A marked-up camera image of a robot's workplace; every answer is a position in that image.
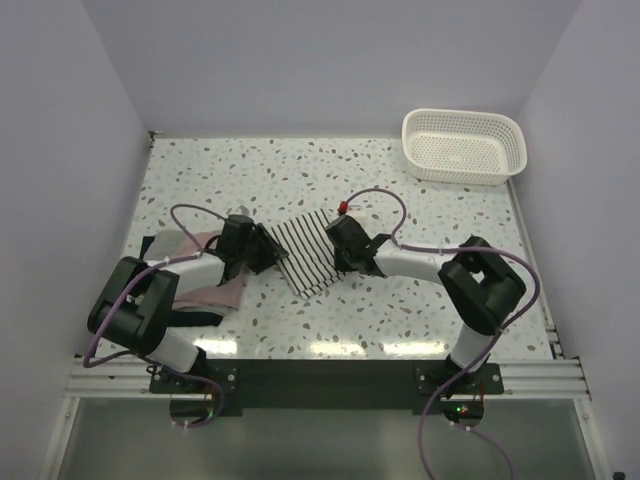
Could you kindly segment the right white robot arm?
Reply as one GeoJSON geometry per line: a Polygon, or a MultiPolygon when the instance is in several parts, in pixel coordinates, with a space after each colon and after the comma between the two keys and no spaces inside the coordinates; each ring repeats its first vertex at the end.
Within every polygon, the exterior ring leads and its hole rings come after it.
{"type": "Polygon", "coordinates": [[[521,277],[483,238],[469,237],[454,254],[402,248],[389,234],[371,238],[349,215],[331,221],[325,232],[340,272],[407,277],[442,286],[463,322],[446,358],[446,382],[459,393],[480,382],[488,346],[526,293],[521,277]]]}

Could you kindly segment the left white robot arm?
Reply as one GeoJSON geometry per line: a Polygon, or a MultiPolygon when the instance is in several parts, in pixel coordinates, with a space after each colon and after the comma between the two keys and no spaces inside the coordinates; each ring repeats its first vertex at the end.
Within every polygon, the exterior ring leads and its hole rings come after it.
{"type": "Polygon", "coordinates": [[[224,220],[220,235],[187,256],[145,262],[121,259],[87,320],[93,334],[83,366],[95,368],[123,355],[135,355],[172,373],[185,392],[196,392],[209,376],[204,351],[174,334],[174,301],[184,293],[219,287],[248,269],[259,274],[288,257],[261,225],[243,215],[224,220]]]}

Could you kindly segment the black white striped tank top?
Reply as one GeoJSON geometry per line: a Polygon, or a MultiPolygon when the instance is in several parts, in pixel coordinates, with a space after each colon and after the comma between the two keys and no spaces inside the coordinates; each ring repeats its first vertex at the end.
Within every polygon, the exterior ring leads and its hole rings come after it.
{"type": "Polygon", "coordinates": [[[334,247],[325,228],[336,215],[317,209],[269,227],[271,237],[287,252],[277,265],[294,294],[309,299],[340,281],[334,247]]]}

